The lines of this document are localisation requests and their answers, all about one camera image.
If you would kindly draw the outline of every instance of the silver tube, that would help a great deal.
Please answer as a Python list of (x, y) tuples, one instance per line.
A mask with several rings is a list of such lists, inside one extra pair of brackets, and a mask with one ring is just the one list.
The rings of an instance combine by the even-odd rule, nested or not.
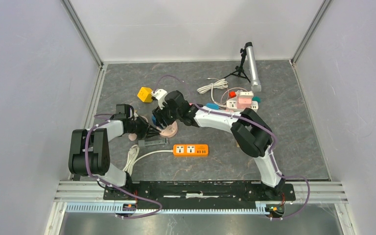
[(253, 44), (251, 42), (246, 43), (247, 60), (250, 66), (250, 84), (252, 85), (252, 91), (254, 93), (261, 92), (261, 83), (259, 76), (257, 75), (256, 59), (254, 57)]

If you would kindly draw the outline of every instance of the yellow block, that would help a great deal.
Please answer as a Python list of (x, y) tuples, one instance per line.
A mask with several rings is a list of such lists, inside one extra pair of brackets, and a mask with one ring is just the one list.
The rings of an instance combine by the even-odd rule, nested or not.
[(138, 93), (138, 98), (141, 99), (142, 102), (150, 103), (152, 102), (152, 89), (149, 87), (141, 87)]

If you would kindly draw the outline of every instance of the white panel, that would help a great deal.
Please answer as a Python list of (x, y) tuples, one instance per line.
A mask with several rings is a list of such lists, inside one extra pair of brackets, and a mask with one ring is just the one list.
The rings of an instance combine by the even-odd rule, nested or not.
[(0, 234), (44, 233), (97, 71), (59, 0), (0, 1)]
[(355, 225), (376, 234), (376, 1), (333, 1), (297, 73)]
[(290, 59), (322, 0), (72, 0), (104, 61)]

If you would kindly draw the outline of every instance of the white power strip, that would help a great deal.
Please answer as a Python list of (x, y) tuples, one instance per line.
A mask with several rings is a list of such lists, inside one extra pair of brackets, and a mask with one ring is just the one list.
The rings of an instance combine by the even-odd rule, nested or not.
[[(253, 111), (257, 112), (257, 109), (259, 109), (259, 103), (257, 101), (252, 101), (252, 105), (250, 107)], [(237, 100), (235, 99), (229, 99), (227, 100), (227, 109), (237, 112), (237, 111), (243, 111), (244, 109), (238, 109), (237, 108)]]

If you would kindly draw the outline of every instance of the small tripod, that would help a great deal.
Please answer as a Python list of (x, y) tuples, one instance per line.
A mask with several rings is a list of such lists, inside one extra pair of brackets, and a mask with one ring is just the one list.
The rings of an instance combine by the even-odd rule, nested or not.
[(227, 77), (233, 75), (233, 76), (236, 76), (236, 77), (245, 78), (245, 79), (247, 79), (247, 81), (250, 82), (250, 79), (247, 77), (246, 73), (244, 72), (244, 68), (243, 68), (243, 65), (244, 65), (244, 62), (246, 61), (246, 56), (247, 56), (246, 48), (240, 49), (240, 53), (241, 53), (241, 63), (240, 63), (240, 66), (236, 66), (235, 67), (235, 71), (232, 72), (232, 73), (230, 73), (230, 74), (228, 74), (224, 78), (227, 78)]

